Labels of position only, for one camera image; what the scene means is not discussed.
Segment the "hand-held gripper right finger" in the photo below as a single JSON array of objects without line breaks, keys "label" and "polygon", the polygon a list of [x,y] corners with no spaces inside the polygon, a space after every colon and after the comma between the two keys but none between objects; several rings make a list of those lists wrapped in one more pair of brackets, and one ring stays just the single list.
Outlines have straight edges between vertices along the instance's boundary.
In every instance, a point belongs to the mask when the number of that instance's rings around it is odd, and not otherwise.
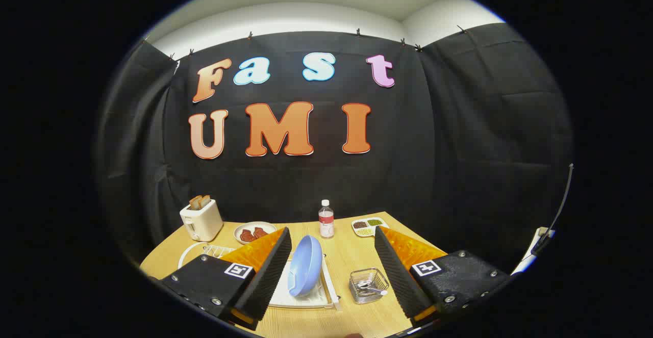
[{"label": "hand-held gripper right finger", "polygon": [[390,286],[412,323],[466,315],[511,281],[508,273],[467,250],[445,253],[383,226],[376,227],[374,238]]}]

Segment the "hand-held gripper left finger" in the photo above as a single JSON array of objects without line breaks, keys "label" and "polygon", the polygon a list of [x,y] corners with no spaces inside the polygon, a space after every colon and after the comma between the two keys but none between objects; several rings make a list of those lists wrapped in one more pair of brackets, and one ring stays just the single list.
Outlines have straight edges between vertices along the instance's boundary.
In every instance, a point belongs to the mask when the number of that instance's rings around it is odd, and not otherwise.
[{"label": "hand-held gripper left finger", "polygon": [[235,227],[223,227],[205,243],[180,227],[149,253],[148,276],[184,307],[224,326],[255,330],[291,248],[287,227],[247,245],[236,241]]}]

